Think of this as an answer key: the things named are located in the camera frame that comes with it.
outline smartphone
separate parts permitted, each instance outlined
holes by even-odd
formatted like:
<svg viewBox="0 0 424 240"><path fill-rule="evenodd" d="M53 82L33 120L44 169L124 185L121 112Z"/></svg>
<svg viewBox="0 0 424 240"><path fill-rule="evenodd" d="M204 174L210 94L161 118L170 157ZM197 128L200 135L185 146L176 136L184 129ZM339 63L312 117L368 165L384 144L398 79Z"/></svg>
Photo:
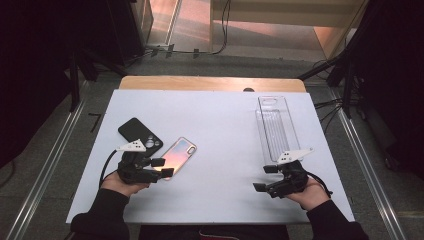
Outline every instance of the smartphone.
<svg viewBox="0 0 424 240"><path fill-rule="evenodd" d="M118 132L128 142L133 142L140 139L140 141L146 147L146 152L143 153L143 155L146 157L152 156L163 146L162 140L160 140L137 118L131 118L128 122L124 123L118 128Z"/></svg>
<svg viewBox="0 0 424 240"><path fill-rule="evenodd" d="M163 154L162 158L165 159L163 167L155 167L154 169L160 171L162 168L173 168L174 176L178 170L184 165L187 160L196 152L196 145L184 137L180 137L169 149Z"/></svg>

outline metal bar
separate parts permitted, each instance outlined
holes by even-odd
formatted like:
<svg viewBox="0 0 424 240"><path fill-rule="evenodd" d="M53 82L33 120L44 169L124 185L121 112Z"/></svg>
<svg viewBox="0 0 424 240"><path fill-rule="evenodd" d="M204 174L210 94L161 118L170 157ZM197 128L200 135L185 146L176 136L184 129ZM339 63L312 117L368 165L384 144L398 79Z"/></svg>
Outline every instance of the metal bar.
<svg viewBox="0 0 424 240"><path fill-rule="evenodd" d="M330 88L330 91L334 99L340 98L336 89ZM380 183L380 180L374 171L365 148L355 130L352 119L348 119L343 111L339 111L339 118L353 147L353 151L355 152L355 155L358 159L365 180L368 183L368 187L370 188L371 194L374 197L374 201L377 204L378 210L384 224L386 225L390 238L406 239L390 200L384 192L383 186Z"/></svg>
<svg viewBox="0 0 424 240"><path fill-rule="evenodd" d="M172 19L171 19L171 22L169 24L168 33L166 34L166 38L165 38L166 45L169 45L169 42L171 41L171 36L172 36L172 33L174 32L175 23L177 21L178 15L180 13L180 9L181 9L181 0L177 0L175 7L174 7L174 12L172 14Z"/></svg>
<svg viewBox="0 0 424 240"><path fill-rule="evenodd" d="M50 178L53 175L53 172L60 160L62 152L66 147L69 137L74 130L75 124L78 121L82 109L84 108L85 96L87 95L89 90L89 84L87 81L84 82L81 90L83 92L81 102L76 106L74 112L69 113L65 124L63 125L63 128L60 131L59 136L57 137L56 142L54 143L52 150L50 151L50 154L47 157L47 160L40 171L40 174L38 174L37 180L35 181L31 191L29 192L24 203L22 204L19 214L16 217L15 222L6 237L7 240L22 239L26 229L28 228L29 223L31 222L32 217L35 214L35 211L37 210L38 204L40 203L41 198L43 197L47 185L49 184Z"/></svg>

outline sleeve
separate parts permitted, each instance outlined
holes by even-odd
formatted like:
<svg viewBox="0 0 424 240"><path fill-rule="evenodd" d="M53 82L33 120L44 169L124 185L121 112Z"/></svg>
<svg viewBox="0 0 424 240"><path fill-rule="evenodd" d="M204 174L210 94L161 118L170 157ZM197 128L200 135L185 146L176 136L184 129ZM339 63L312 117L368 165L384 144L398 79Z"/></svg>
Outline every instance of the sleeve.
<svg viewBox="0 0 424 240"><path fill-rule="evenodd" d="M312 209L307 216L311 222L315 240L368 239L361 225L357 222L349 222L331 200Z"/></svg>
<svg viewBox="0 0 424 240"><path fill-rule="evenodd" d="M129 198L118 192L99 189L87 213L76 215L71 222L72 240L129 239L123 214Z"/></svg>

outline human hand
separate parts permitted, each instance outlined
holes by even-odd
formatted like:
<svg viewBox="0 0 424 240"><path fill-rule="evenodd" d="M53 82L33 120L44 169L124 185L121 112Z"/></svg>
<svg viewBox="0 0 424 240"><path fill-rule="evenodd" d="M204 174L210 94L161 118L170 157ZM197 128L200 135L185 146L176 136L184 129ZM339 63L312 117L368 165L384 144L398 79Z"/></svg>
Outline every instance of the human hand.
<svg viewBox="0 0 424 240"><path fill-rule="evenodd" d="M302 206L306 211L310 211L322 203L330 200L321 184L312 178L308 179L303 192L289 194L286 196L286 198L299 203L300 206Z"/></svg>
<svg viewBox="0 0 424 240"><path fill-rule="evenodd" d="M132 194L135 194L144 188L148 188L149 186L150 183L126 184L115 171L104 179L100 188L113 190L130 197Z"/></svg>

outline clear plastic box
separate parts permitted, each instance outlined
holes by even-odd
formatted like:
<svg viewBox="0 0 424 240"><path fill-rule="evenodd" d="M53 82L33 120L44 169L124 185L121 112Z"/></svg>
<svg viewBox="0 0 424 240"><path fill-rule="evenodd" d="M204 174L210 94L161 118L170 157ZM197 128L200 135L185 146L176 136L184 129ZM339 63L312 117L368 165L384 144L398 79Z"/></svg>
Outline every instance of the clear plastic box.
<svg viewBox="0 0 424 240"><path fill-rule="evenodd" d="M265 165L275 165L284 151L300 149L285 97L259 97L256 120Z"/></svg>

